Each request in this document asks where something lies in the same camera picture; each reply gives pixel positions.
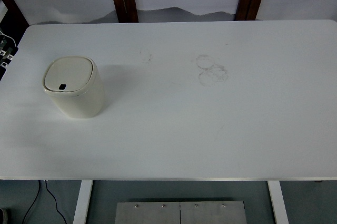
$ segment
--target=white metal table leg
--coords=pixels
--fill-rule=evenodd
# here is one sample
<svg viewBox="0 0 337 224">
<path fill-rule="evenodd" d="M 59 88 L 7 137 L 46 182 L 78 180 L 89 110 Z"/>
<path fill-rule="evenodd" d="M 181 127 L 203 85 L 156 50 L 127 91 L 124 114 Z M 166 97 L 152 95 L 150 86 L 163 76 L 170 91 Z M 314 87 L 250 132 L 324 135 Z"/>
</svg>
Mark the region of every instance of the white metal table leg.
<svg viewBox="0 0 337 224">
<path fill-rule="evenodd" d="M 93 180 L 82 180 L 73 224 L 85 224 Z"/>
<path fill-rule="evenodd" d="M 276 224 L 289 224 L 279 181 L 268 181 Z"/>
</svg>

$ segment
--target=stainless steel panel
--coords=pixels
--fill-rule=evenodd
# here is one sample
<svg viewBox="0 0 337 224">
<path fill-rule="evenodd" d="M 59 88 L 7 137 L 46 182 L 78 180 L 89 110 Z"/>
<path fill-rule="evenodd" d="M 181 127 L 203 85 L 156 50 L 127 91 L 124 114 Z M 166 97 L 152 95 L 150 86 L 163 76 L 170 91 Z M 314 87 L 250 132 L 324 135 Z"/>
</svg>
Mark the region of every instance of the stainless steel panel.
<svg viewBox="0 0 337 224">
<path fill-rule="evenodd" d="M 243 201 L 181 202 L 181 224 L 247 224 Z"/>
<path fill-rule="evenodd" d="M 179 202 L 119 202 L 115 224 L 180 224 Z"/>
</svg>

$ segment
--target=gray floor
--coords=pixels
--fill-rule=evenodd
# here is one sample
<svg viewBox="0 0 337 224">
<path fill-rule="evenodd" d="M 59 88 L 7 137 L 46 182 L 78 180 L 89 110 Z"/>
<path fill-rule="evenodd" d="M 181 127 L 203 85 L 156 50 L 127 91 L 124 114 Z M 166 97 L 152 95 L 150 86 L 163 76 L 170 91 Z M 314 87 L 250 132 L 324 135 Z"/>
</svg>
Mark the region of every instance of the gray floor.
<svg viewBox="0 0 337 224">
<path fill-rule="evenodd" d="M 58 210 L 64 215 L 67 223 L 72 223 L 81 182 L 48 181 L 47 186 L 57 199 Z M 8 209 L 9 224 L 22 223 L 37 191 L 37 180 L 0 180 L 0 208 Z M 45 188 L 44 181 L 41 181 L 39 196 L 29 211 L 25 223 L 64 223 L 56 211 L 55 200 Z"/>
<path fill-rule="evenodd" d="M 67 223 L 74 219 L 80 181 L 49 181 L 59 211 Z M 55 201 L 41 192 L 25 223 L 64 223 Z M 37 181 L 0 180 L 0 208 L 9 209 L 10 224 L 22 223 L 37 193 Z M 282 181 L 290 224 L 337 223 L 337 181 Z M 273 224 L 266 182 L 94 181 L 87 224 L 114 223 L 117 202 L 243 200 L 248 224 Z"/>
<path fill-rule="evenodd" d="M 117 202 L 208 200 L 244 201 L 249 224 L 274 223 L 264 181 L 95 181 L 87 223 L 114 223 Z"/>
<path fill-rule="evenodd" d="M 282 181 L 289 224 L 336 224 L 337 181 Z"/>
</svg>

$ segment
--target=table top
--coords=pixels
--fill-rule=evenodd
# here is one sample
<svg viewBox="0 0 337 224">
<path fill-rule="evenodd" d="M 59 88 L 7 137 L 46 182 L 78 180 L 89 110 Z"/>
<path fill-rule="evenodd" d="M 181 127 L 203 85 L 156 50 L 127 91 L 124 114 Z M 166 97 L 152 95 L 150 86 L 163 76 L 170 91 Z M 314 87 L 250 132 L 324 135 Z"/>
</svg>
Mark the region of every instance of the table top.
<svg viewBox="0 0 337 224">
<path fill-rule="evenodd" d="M 51 61 L 87 56 L 106 103 L 70 119 Z M 35 25 L 0 82 L 1 179 L 337 180 L 337 23 Z"/>
</svg>

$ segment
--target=small trash can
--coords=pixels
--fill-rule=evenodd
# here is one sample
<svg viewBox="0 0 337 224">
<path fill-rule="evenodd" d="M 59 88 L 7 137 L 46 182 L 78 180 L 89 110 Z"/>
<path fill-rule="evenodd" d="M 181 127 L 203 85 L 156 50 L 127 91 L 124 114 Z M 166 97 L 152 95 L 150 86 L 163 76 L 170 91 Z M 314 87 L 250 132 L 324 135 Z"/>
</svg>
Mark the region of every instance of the small trash can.
<svg viewBox="0 0 337 224">
<path fill-rule="evenodd" d="M 72 118 L 90 118 L 104 104 L 104 87 L 97 66 L 88 57 L 61 57 L 43 77 L 44 91 L 56 106 Z"/>
</svg>

